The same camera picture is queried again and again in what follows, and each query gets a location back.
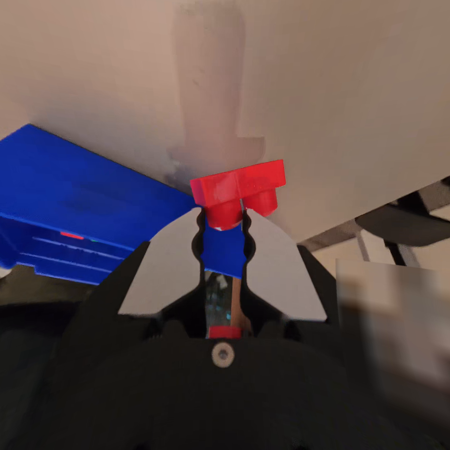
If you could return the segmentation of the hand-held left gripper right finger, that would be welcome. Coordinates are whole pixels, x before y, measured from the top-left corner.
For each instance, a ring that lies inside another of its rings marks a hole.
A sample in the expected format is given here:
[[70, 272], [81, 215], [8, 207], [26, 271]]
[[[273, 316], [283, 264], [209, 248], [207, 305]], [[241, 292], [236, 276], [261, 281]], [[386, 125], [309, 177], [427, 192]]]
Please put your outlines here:
[[327, 314], [295, 242], [255, 210], [244, 213], [241, 310], [258, 336], [267, 323], [325, 323]]

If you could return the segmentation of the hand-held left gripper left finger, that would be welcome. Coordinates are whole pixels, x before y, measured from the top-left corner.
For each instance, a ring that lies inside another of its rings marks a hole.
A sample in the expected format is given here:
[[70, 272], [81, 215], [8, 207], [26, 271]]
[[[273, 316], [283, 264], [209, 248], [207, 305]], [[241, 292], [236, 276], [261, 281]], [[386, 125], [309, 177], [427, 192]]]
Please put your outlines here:
[[177, 320], [189, 337], [205, 338], [205, 213], [193, 208], [150, 240], [118, 314]]

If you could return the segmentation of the red two-stud toy block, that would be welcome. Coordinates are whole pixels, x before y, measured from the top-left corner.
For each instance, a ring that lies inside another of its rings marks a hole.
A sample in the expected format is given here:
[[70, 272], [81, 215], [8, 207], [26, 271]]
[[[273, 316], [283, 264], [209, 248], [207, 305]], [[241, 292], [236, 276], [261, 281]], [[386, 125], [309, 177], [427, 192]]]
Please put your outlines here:
[[244, 210], [271, 215], [278, 208], [276, 190], [285, 184], [281, 159], [190, 181], [195, 203], [205, 210], [208, 225], [217, 231], [237, 227]]

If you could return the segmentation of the blue plastic bin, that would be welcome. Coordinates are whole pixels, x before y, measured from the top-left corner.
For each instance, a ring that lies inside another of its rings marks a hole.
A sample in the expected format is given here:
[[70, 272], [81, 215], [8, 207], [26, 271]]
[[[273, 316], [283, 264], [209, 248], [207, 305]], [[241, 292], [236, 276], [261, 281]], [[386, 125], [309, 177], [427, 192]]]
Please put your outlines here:
[[1, 140], [1, 268], [98, 285], [194, 207], [192, 196], [33, 125]]

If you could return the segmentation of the black office chair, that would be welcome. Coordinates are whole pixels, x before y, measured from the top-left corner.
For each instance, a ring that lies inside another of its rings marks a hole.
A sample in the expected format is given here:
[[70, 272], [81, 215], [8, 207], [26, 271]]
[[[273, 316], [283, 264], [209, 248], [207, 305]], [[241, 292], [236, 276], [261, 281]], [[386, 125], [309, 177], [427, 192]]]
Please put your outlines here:
[[425, 247], [449, 239], [449, 219], [432, 214], [449, 206], [447, 176], [355, 218], [355, 223], [385, 241]]

